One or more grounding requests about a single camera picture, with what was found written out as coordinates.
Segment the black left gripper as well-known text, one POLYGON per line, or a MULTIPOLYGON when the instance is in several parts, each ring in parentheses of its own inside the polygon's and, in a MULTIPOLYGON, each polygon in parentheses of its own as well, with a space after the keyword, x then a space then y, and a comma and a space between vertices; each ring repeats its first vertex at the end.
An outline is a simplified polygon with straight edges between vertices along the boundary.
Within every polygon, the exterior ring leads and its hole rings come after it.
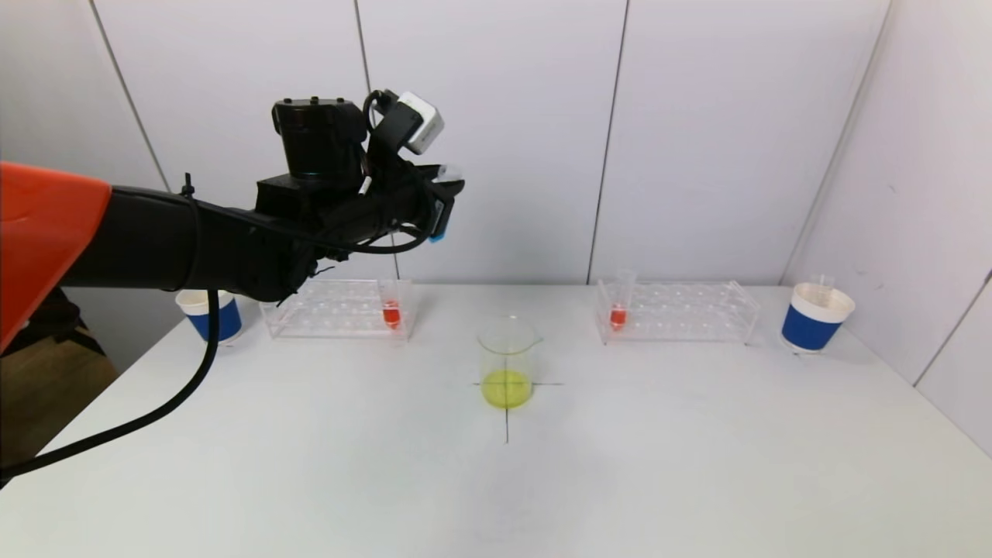
POLYGON ((464 186, 460 167, 449 164, 403 165, 376 173, 375 237, 404 233, 414 239, 438 243, 446 236, 456 194, 464 186))

